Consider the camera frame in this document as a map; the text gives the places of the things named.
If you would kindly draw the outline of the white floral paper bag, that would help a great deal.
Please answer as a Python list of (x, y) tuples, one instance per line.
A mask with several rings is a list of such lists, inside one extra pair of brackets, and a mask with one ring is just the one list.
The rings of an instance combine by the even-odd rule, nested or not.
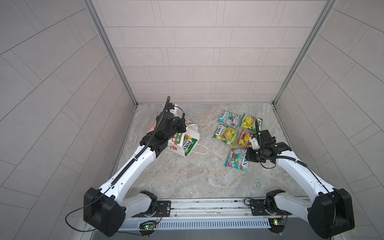
[[(198, 132), (198, 125), (194, 122), (186, 121), (187, 131), (185, 133), (175, 134), (169, 141), (167, 149), (182, 157), (187, 157), (191, 153), (206, 155), (209, 150), (206, 146), (199, 144), (200, 133)], [(197, 147), (204, 147), (205, 153), (196, 152), (194, 149)]]

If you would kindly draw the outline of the orange Fox's candy bag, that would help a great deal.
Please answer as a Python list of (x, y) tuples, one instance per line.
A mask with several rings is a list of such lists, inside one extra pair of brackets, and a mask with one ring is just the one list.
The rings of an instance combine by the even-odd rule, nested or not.
[(252, 136), (253, 136), (253, 133), (248, 132), (246, 130), (242, 130), (238, 139), (238, 145), (244, 148), (252, 147), (252, 143), (251, 143)]

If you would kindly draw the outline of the teal Fox's candy bag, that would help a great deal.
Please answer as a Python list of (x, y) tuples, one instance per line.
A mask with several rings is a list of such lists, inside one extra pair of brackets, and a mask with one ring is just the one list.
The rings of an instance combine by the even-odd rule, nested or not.
[(232, 128), (237, 128), (240, 126), (241, 120), (242, 120), (241, 115), (227, 111), (227, 110), (223, 110), (218, 121)]
[(225, 167), (231, 167), (234, 169), (248, 171), (248, 161), (246, 160), (247, 149), (233, 148), (230, 150)]

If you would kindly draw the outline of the yellow green Fox's candy bag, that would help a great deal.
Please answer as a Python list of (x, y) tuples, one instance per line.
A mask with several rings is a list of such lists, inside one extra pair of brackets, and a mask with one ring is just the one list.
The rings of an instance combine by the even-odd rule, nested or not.
[(257, 129), (261, 129), (263, 123), (263, 119), (261, 118), (256, 118), (254, 116), (244, 114), (240, 127), (252, 132), (257, 132)]

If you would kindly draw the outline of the green Fox's spring tea bag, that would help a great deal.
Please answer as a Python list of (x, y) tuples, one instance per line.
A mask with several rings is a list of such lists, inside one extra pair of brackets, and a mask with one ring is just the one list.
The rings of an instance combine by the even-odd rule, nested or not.
[(234, 147), (238, 134), (238, 130), (219, 124), (213, 138)]

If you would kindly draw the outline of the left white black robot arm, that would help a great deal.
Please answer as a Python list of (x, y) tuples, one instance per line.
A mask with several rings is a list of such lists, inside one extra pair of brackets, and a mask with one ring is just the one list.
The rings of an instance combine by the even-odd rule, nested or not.
[(83, 220), (107, 237), (117, 233), (126, 218), (152, 213), (156, 207), (156, 196), (147, 191), (124, 199), (145, 168), (168, 146), (168, 141), (187, 131), (185, 116), (176, 116), (174, 111), (160, 113), (156, 121), (155, 129), (147, 132), (123, 167), (98, 189), (89, 188), (84, 195)]

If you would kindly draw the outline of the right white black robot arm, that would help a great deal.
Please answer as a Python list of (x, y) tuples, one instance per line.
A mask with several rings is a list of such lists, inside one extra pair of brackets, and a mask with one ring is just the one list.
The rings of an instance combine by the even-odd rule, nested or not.
[(309, 200), (291, 196), (284, 190), (266, 194), (265, 210), (269, 215), (291, 213), (310, 224), (323, 239), (355, 228), (353, 201), (345, 189), (336, 189), (315, 174), (284, 142), (277, 142), (267, 130), (252, 134), (246, 160), (282, 167), (302, 187)]

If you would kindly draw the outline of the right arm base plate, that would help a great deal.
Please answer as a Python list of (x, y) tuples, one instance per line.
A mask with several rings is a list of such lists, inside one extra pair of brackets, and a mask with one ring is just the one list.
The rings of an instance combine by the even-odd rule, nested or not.
[(251, 208), (252, 216), (282, 216), (283, 212), (280, 210), (273, 210), (269, 212), (265, 205), (264, 199), (246, 199), (245, 203)]

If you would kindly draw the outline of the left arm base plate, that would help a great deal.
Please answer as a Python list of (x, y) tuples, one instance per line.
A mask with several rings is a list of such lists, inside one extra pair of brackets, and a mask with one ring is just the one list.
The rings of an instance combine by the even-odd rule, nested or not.
[(133, 218), (154, 218), (159, 217), (162, 214), (162, 217), (169, 217), (171, 212), (171, 201), (157, 201), (156, 210), (153, 214), (139, 213), (134, 215)]

